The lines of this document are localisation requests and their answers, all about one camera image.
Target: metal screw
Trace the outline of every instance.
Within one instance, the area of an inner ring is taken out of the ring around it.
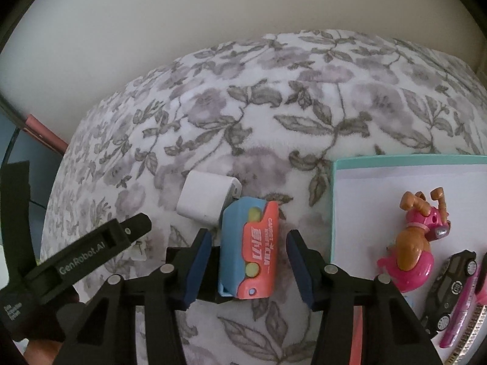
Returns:
[[[174,270],[174,265],[172,265],[171,263],[166,263],[165,265],[162,265],[159,270],[162,273],[171,273]]]
[[[338,273],[338,268],[335,265],[326,265],[325,272],[328,274],[336,274]]]
[[[391,276],[386,273],[380,274],[377,278],[382,284],[389,284],[391,282]]]
[[[115,285],[115,284],[118,284],[120,282],[122,278],[118,275],[118,274],[112,274],[108,279],[108,284],[110,285]]]

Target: purple flower pattern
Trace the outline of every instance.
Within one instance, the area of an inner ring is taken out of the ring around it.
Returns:
[[[144,238],[148,260],[123,252],[76,287],[88,299],[112,273],[146,275],[168,245],[189,245],[200,227],[175,212],[186,174],[236,176],[244,195],[281,204],[275,293],[224,306],[197,301],[178,313],[187,361],[309,363],[318,323],[306,322],[284,239],[298,228],[327,255],[331,161],[357,152],[483,154],[485,122],[487,92],[471,69],[413,43],[344,30],[224,43],[152,70],[88,112],[54,183],[41,257],[143,212],[154,227]]]

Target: white wall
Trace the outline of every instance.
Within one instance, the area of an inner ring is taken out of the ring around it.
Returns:
[[[0,91],[68,141],[93,104],[178,56],[325,28],[415,41],[474,68],[484,42],[459,0],[37,0],[0,55]]]

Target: toy car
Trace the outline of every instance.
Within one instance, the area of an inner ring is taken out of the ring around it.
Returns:
[[[456,253],[445,261],[426,298],[421,324],[431,339],[446,329],[467,279],[477,270],[476,253]]]
[[[254,197],[231,203],[222,215],[218,293],[267,298],[274,290],[279,204]]]

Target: orange toy car panel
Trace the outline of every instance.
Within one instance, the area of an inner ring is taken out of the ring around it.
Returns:
[[[242,257],[247,263],[258,264],[259,273],[253,278],[245,278],[240,283],[238,298],[267,298],[272,294],[276,276],[278,235],[279,204],[270,201],[261,221],[248,222],[243,227]]]

